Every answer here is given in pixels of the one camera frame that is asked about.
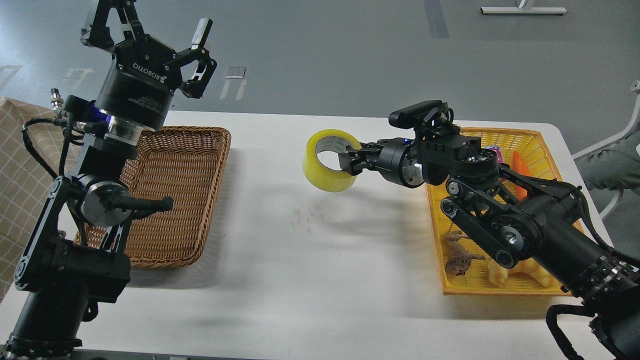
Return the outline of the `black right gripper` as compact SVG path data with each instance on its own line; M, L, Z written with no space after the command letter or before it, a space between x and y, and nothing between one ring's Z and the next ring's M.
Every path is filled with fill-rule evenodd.
M377 171L388 182L414 189L425 183L415 142L405 137L347 145L338 153L340 170L358 176L363 170Z

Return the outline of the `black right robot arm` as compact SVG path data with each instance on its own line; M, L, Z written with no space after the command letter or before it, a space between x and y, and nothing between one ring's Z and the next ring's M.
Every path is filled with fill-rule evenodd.
M608 245L594 229L581 188L556 179L516 173L498 162L477 136L464 136L454 111L428 100L394 111L391 126L414 130L396 137L347 145L340 168L356 176L377 171L407 188L445 184L442 212L503 268L534 259L581 305L553 305L546 323L569 360L580 355L557 317L590 317L598 341L617 360L640 355L639 260Z

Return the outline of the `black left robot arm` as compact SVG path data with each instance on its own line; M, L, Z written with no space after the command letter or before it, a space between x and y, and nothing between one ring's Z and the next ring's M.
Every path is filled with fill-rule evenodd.
M94 1L81 42L112 56L100 93L62 100L53 88L55 116L22 129L53 181L14 271L14 287L28 296L3 360L68 360L82 346L80 325L130 282L133 221L171 210L174 200L135 198L121 174L142 132L162 129L176 91L203 96L217 68L205 46L212 25L202 18L189 48L176 51L144 31L134 1Z

